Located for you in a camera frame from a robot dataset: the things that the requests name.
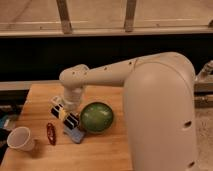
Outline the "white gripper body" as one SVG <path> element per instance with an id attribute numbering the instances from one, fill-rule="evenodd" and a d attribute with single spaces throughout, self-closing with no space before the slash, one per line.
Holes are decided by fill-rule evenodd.
<path id="1" fill-rule="evenodd" d="M 76 110 L 81 103 L 83 88 L 64 89 L 63 102 L 68 110 Z"/>

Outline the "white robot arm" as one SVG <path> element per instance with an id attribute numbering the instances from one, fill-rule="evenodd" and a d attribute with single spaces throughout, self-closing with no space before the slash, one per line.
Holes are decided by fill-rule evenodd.
<path id="1" fill-rule="evenodd" d="M 87 85 L 121 86 L 133 171 L 199 171 L 192 63 L 165 52 L 90 69 L 63 70 L 63 102 L 79 105 Z"/>

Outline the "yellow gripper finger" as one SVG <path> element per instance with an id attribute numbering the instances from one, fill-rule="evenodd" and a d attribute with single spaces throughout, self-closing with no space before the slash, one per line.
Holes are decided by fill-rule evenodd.
<path id="1" fill-rule="evenodd" d="M 64 121 L 65 118 L 67 117 L 68 113 L 66 112 L 66 110 L 64 108 L 60 108 L 59 109 L 59 119 L 61 121 Z"/>

